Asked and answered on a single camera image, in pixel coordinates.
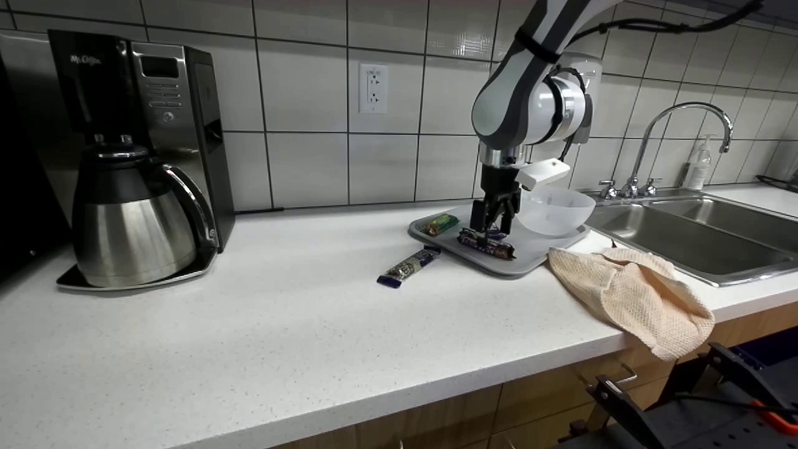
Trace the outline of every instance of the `black coffee maker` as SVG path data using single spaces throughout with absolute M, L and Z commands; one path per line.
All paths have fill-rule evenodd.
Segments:
M 180 274 L 218 248 L 212 213 L 180 169 L 153 157 L 133 46 L 51 29 L 71 122 L 84 135 L 73 248 L 88 285 L 131 290 Z

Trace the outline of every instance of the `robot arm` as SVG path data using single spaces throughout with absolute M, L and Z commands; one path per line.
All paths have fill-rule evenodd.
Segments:
M 584 24 L 617 3 L 621 0 L 536 0 L 500 69 L 477 94 L 472 124 L 483 145 L 483 196 L 473 199 L 466 233 L 482 243 L 491 239 L 500 219 L 500 235 L 512 233 L 521 205 L 518 145 L 579 135 L 592 115 L 584 79 L 574 72 L 551 75 L 551 67 Z

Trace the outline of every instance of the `cabinet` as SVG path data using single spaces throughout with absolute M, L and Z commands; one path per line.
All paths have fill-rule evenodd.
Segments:
M 710 339 L 734 347 L 788 326 L 798 326 L 798 301 L 724 322 L 714 330 Z M 593 380 L 597 375 L 621 380 L 627 377 L 624 365 L 638 375 L 637 381 L 627 384 L 629 394 L 641 407 L 651 407 L 672 375 L 672 365 L 651 356 L 637 339 L 629 339 L 629 349 L 618 355 L 435 401 L 285 443 L 281 449 L 400 449 L 400 441 L 405 449 L 555 446 L 568 435 L 571 422 L 587 420 L 593 408 L 593 401 L 587 394 L 587 380 Z

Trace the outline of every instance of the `kitchen sink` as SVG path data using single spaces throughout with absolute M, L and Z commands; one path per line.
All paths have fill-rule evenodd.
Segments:
M 608 199 L 587 225 L 715 288 L 798 269 L 798 221 L 705 194 Z

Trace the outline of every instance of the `kitchen counter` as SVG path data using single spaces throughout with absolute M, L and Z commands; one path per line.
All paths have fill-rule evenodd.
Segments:
M 798 215 L 791 193 L 714 193 Z M 444 254 L 379 288 L 439 210 L 245 215 L 202 280 L 137 295 L 58 291 L 73 256 L 55 254 L 0 290 L 0 446 L 273 446 L 627 347 L 547 269 Z M 722 322 L 798 299 L 798 271 L 684 280 Z

